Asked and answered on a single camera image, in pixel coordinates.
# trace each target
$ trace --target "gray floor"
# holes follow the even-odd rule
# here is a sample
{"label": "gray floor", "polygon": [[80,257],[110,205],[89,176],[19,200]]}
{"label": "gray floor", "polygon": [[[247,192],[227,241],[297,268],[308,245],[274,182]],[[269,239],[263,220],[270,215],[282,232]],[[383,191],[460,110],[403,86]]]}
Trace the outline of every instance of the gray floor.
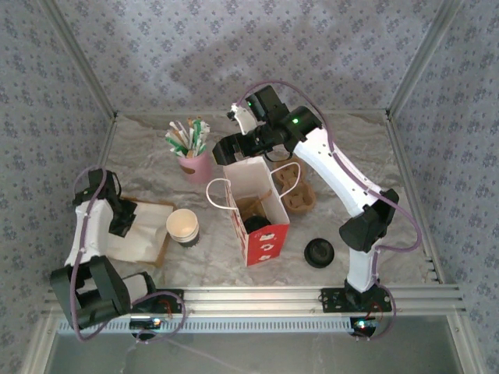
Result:
{"label": "gray floor", "polygon": [[[342,284],[349,266],[348,249],[338,234],[338,228],[349,219],[345,208],[312,171],[307,179],[317,194],[315,209],[304,216],[290,215],[288,238],[277,259],[245,267],[227,211],[212,207],[204,195],[205,186],[190,185],[182,176],[175,156],[169,151],[164,135],[172,119],[186,121],[184,116],[119,117],[106,167],[118,174],[123,193],[150,201],[170,200],[178,207],[193,210],[200,220],[200,242],[184,249],[171,242],[165,265],[161,269],[115,261],[121,275],[147,270],[158,286],[279,286]],[[222,136],[238,131],[234,122],[222,115],[203,117],[212,128],[209,146]],[[384,189],[395,189],[400,204],[409,204],[398,166],[384,127],[382,114],[360,117],[329,115],[338,145],[366,176]],[[221,167],[214,168],[214,177],[221,176]],[[212,195],[223,203],[222,185],[214,185]],[[386,243],[408,246],[416,234],[411,224],[395,215],[389,227]],[[303,258],[303,249],[313,238],[326,238],[336,257],[326,269],[317,270]],[[420,284],[426,281],[427,263],[423,249],[399,255],[383,253],[380,258],[380,278],[384,283]]]}
{"label": "gray floor", "polygon": [[225,365],[168,342],[136,347],[129,334],[101,334],[85,344],[59,335],[45,374],[462,372],[446,317],[400,317],[389,335],[371,342],[344,333],[180,334],[173,341]]}

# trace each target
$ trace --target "patterned wallpaper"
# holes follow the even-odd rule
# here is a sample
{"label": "patterned wallpaper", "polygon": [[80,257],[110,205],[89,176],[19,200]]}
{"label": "patterned wallpaper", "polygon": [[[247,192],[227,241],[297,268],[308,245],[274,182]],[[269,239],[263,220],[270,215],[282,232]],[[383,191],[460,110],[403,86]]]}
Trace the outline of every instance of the patterned wallpaper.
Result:
{"label": "patterned wallpaper", "polygon": [[69,253],[77,172],[97,161],[100,113],[36,2],[0,2],[0,373],[17,372]]}
{"label": "patterned wallpaper", "polygon": [[396,122],[444,268],[499,372],[499,3],[463,6]]}
{"label": "patterned wallpaper", "polygon": [[114,109],[161,112],[227,110],[270,78],[326,109],[386,108],[440,2],[58,3]]}

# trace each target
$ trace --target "pink pencil cup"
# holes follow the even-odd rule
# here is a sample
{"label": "pink pencil cup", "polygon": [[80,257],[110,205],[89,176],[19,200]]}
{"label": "pink pencil cup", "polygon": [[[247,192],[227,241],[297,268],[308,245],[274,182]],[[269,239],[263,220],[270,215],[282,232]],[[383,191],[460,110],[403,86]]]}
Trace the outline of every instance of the pink pencil cup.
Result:
{"label": "pink pencil cup", "polygon": [[211,180],[211,152],[205,150],[194,158],[177,157],[180,168],[191,183],[208,183]]}

